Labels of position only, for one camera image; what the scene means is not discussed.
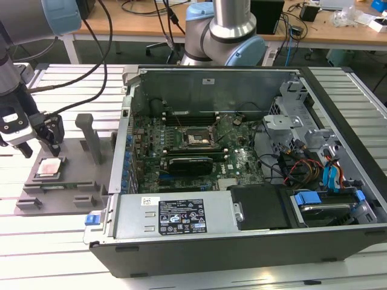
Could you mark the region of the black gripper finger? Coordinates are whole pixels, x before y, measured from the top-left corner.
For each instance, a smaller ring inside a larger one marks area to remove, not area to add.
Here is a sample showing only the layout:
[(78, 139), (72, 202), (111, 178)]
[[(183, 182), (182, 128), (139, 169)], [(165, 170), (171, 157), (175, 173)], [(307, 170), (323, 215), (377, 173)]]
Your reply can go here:
[(21, 151), (21, 153), (23, 154), (23, 156), (25, 158), (31, 158), (32, 154), (33, 154), (33, 150), (32, 148), (28, 145), (27, 142), (23, 142), (21, 144), (18, 144), (18, 149)]
[(36, 138), (48, 147), (54, 157), (58, 157), (61, 151), (60, 144), (65, 135), (62, 117), (59, 114), (40, 112), (30, 116), (30, 124)]

